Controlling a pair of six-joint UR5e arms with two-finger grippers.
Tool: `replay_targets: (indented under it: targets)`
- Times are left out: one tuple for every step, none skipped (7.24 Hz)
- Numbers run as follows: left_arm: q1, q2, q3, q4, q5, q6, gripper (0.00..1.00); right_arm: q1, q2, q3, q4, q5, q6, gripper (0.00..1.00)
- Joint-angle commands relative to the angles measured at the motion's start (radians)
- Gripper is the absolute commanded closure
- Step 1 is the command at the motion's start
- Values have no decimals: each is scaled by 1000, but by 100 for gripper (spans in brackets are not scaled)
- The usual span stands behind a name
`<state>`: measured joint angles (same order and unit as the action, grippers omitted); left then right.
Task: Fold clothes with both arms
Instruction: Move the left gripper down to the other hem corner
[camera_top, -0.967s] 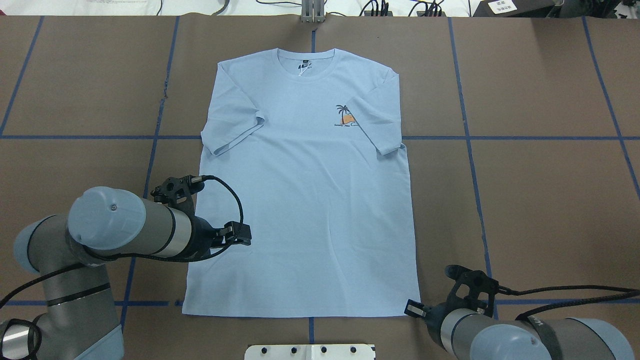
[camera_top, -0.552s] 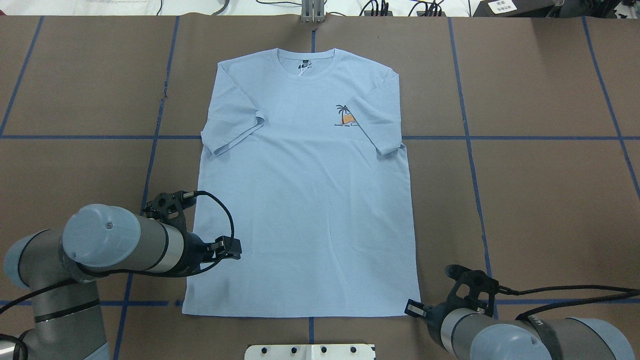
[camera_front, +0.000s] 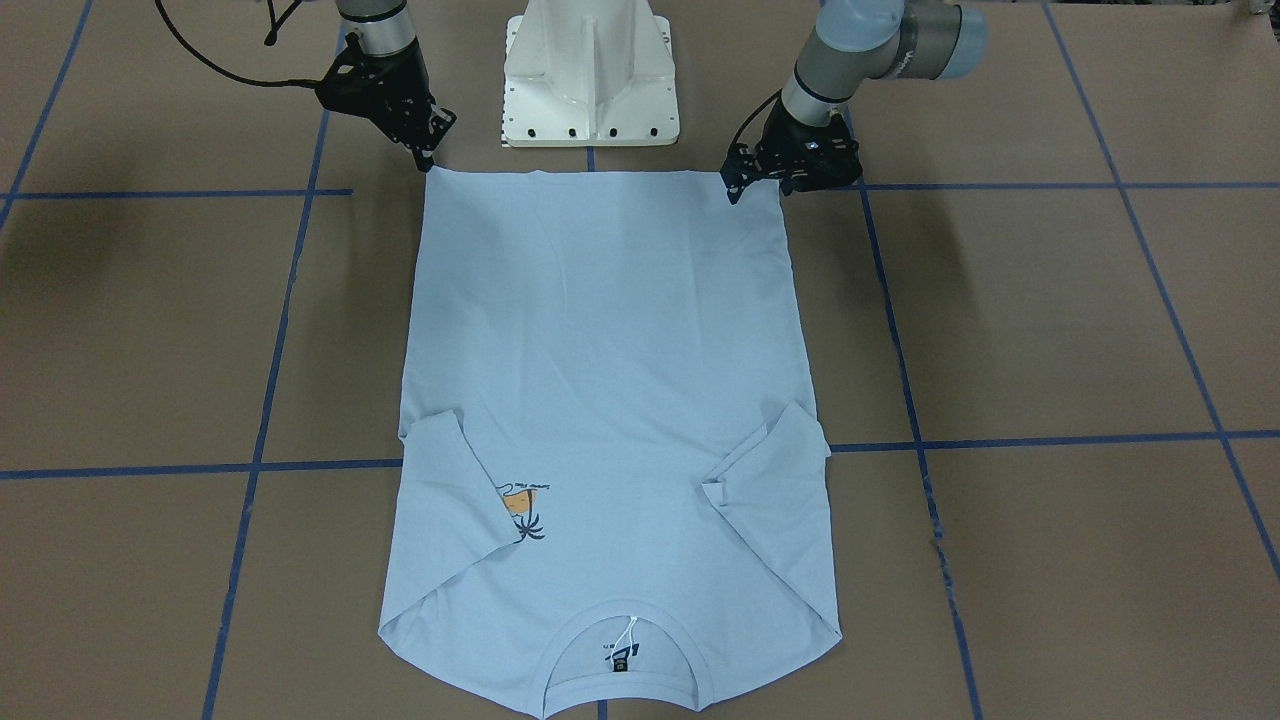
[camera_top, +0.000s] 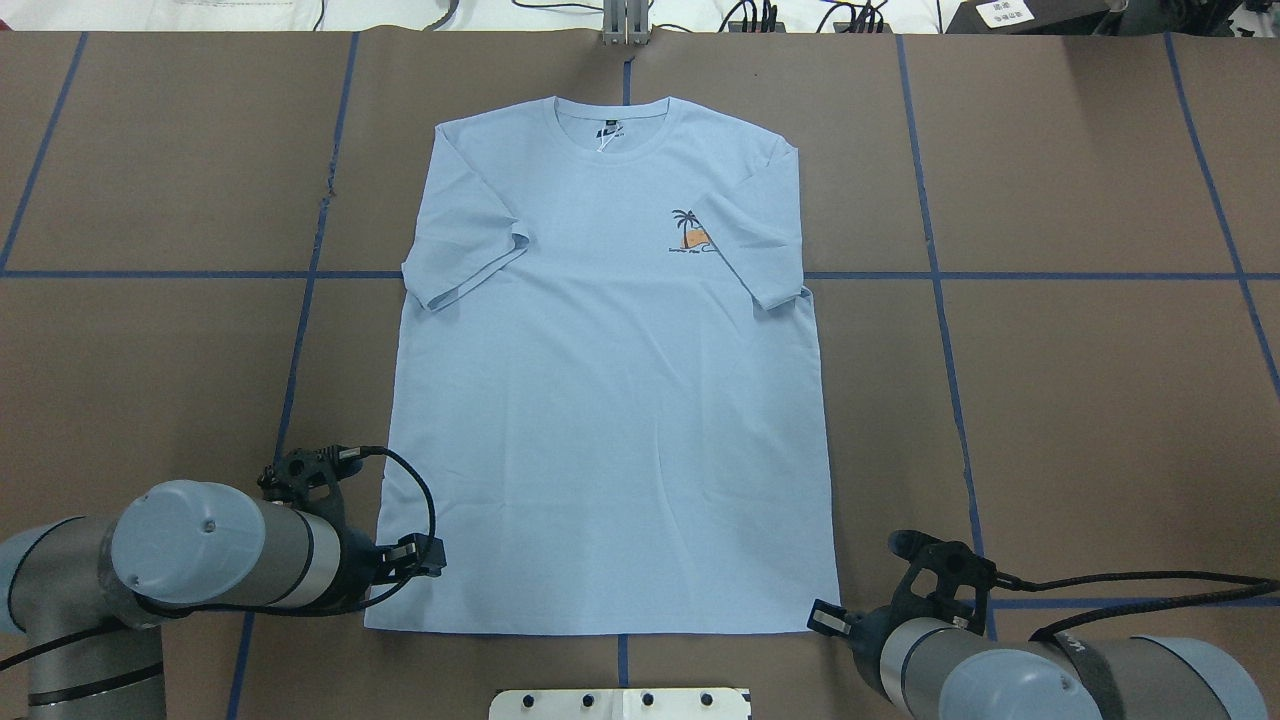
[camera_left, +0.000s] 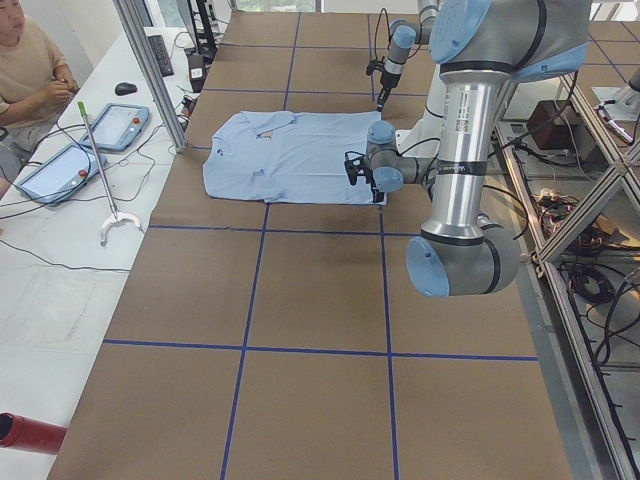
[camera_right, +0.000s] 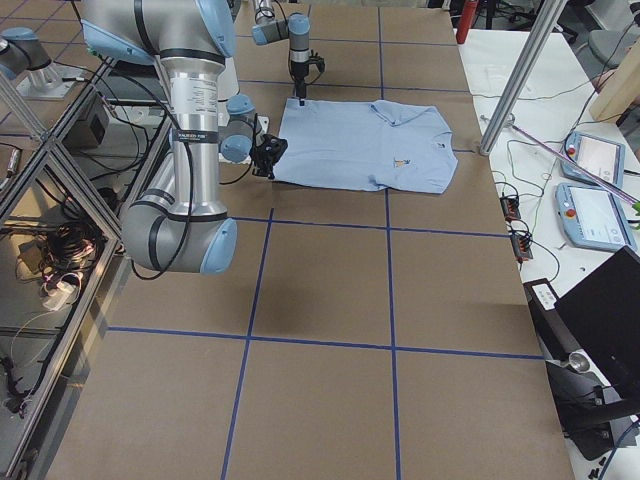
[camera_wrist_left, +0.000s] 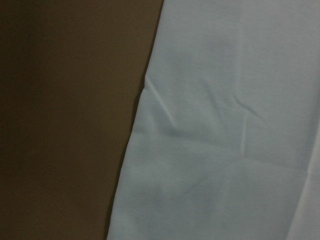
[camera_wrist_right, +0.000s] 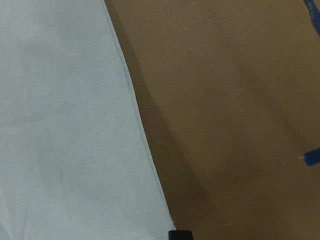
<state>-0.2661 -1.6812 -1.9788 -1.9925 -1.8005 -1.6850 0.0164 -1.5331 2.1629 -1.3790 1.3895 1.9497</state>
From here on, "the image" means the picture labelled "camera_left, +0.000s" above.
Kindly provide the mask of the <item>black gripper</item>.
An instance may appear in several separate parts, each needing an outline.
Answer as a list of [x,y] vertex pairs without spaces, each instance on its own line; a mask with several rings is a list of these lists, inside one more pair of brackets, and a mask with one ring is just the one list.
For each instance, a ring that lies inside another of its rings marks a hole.
[[385,194],[380,192],[374,179],[373,171],[368,167],[361,169],[361,175],[365,178],[366,183],[372,191],[372,202],[374,204],[383,204],[385,202]]
[[378,112],[383,111],[391,91],[398,86],[399,80],[400,80],[399,74],[390,73],[386,70],[382,71],[381,78],[380,78],[382,89],[379,92],[376,99],[376,110]]

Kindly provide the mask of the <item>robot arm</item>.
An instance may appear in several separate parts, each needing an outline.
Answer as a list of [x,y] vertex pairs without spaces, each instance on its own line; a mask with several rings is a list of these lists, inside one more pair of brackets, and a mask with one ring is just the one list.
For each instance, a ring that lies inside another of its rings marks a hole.
[[430,43],[431,32],[440,12],[442,1],[418,1],[419,21],[394,21],[389,25],[390,37],[387,55],[382,60],[371,60],[366,73],[380,73],[381,89],[376,99],[376,109],[382,112],[392,90],[399,84],[404,67],[414,46]]
[[432,91],[443,106],[432,158],[397,149],[386,121],[373,123],[364,154],[347,160],[351,183],[376,200],[406,184],[431,190],[431,213],[408,244],[406,265],[425,296],[478,295],[508,286],[518,270],[516,241],[480,209],[491,132],[502,90],[577,71],[587,51],[587,1],[422,1],[419,19],[396,21],[387,57],[373,60],[384,104],[415,46],[435,63]]

